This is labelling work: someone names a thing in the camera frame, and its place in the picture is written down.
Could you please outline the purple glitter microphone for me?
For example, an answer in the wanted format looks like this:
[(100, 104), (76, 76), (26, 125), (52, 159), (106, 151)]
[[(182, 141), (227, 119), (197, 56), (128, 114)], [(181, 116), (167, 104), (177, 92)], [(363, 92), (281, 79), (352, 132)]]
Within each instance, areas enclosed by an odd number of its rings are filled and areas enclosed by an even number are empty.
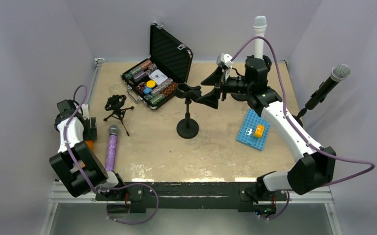
[(114, 171), (117, 153), (118, 134), (118, 127), (116, 125), (111, 125), (108, 129), (108, 145), (105, 163), (106, 171)]

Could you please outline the orange microphone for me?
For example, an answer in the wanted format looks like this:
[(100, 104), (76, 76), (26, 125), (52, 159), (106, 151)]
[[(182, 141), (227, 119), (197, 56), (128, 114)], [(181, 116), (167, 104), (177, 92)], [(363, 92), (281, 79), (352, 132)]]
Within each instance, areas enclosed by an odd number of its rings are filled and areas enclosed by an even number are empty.
[(92, 140), (86, 140), (85, 143), (90, 148), (90, 150), (94, 149), (94, 141), (92, 141)]

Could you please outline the black tripod shock mount stand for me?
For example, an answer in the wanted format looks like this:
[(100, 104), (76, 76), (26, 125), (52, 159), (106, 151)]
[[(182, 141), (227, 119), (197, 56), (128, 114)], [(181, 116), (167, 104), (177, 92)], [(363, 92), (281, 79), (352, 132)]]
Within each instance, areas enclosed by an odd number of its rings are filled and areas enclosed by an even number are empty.
[(106, 118), (104, 118), (103, 121), (108, 121), (109, 118), (115, 118), (115, 119), (120, 120), (121, 124), (123, 125), (126, 131), (127, 136), (129, 137), (130, 134), (125, 127), (123, 118), (125, 116), (126, 111), (133, 110), (134, 106), (123, 108), (123, 106), (125, 105), (126, 99), (127, 97), (124, 94), (123, 95), (114, 94), (111, 97), (109, 97), (104, 108), (106, 111), (112, 111), (112, 113)]

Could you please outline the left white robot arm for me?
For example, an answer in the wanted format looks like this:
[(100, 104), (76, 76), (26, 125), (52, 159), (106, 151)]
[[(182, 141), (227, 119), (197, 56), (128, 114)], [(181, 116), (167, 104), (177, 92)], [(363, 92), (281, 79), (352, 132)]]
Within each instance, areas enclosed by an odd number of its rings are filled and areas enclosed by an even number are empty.
[(63, 100), (57, 108), (54, 127), (60, 134), (60, 147), (49, 163), (68, 192), (78, 197), (96, 191), (123, 199), (127, 193), (124, 181), (102, 165), (88, 144), (97, 139), (96, 118), (83, 116), (75, 100)]

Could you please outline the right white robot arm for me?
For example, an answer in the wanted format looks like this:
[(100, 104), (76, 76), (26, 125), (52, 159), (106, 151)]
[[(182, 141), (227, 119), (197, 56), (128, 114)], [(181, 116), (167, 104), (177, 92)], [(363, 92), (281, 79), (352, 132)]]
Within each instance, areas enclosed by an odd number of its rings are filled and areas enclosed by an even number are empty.
[(312, 139), (285, 107), (285, 100), (268, 85), (268, 68), (260, 58), (247, 58), (243, 78), (230, 77), (232, 57), (221, 54), (216, 70), (202, 81), (213, 86), (211, 92), (197, 102), (217, 109), (219, 101), (227, 94), (243, 94), (249, 107), (270, 124), (280, 135), (291, 152), (295, 165), (289, 171), (270, 172), (257, 178), (255, 192), (261, 199), (268, 199), (277, 190), (292, 190), (303, 195), (332, 181), (335, 151), (324, 148)]

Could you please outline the black round base clip stand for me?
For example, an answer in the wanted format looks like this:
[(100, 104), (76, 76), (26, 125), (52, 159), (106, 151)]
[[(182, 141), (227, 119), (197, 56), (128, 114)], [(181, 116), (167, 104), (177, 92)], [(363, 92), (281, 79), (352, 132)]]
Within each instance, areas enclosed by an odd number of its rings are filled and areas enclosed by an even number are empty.
[(175, 96), (185, 99), (186, 113), (185, 118), (177, 124), (176, 130), (180, 137), (184, 139), (192, 139), (199, 132), (198, 123), (191, 118), (190, 104), (196, 102), (201, 97), (201, 86), (191, 87), (186, 83), (179, 83), (175, 90)]

